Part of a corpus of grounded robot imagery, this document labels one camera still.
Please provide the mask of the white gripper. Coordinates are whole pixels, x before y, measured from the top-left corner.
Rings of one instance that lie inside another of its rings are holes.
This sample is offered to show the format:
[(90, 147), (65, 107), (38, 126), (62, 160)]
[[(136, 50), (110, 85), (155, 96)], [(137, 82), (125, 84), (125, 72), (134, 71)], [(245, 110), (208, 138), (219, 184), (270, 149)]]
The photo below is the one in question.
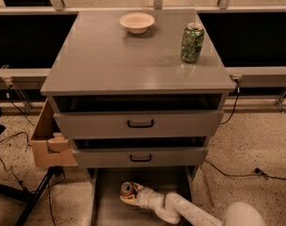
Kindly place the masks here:
[(122, 202), (149, 210), (159, 210), (164, 207), (165, 196), (163, 194), (135, 182), (132, 182), (132, 186), (133, 192), (137, 194), (120, 196)]

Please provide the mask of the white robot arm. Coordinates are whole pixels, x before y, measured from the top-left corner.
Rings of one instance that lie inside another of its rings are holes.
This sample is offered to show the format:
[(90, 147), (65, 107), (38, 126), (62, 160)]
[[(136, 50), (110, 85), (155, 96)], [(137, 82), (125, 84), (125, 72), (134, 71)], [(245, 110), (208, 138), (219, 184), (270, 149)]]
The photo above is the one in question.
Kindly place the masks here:
[(231, 204), (224, 217), (217, 219), (175, 192), (163, 195), (134, 182), (123, 183), (119, 197), (124, 203), (152, 210), (170, 224), (178, 224), (184, 217), (193, 226), (265, 226), (260, 213), (245, 202)]

